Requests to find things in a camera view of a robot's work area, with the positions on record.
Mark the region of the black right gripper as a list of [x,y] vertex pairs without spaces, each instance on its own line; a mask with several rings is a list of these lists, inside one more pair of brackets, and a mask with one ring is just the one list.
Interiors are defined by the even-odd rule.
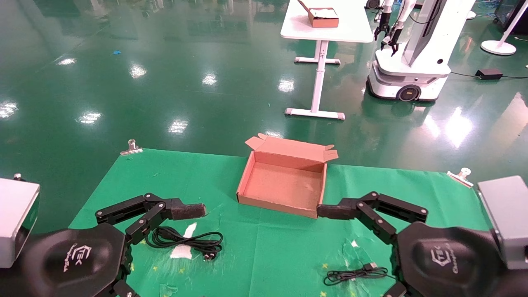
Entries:
[[[398,281],[383,297],[490,297],[507,270],[489,231],[430,227],[426,208],[386,194],[342,198],[316,211],[329,219],[357,219],[385,244],[396,244]],[[380,212],[412,224],[397,234]]]

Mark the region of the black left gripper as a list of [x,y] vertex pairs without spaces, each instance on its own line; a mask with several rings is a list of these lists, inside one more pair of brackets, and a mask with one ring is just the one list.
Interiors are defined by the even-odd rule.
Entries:
[[[95,212],[96,227],[30,238],[19,255],[21,297],[138,297],[127,283],[127,245],[137,245],[165,220],[206,215],[201,203],[152,193]],[[122,233],[112,225],[139,217]]]

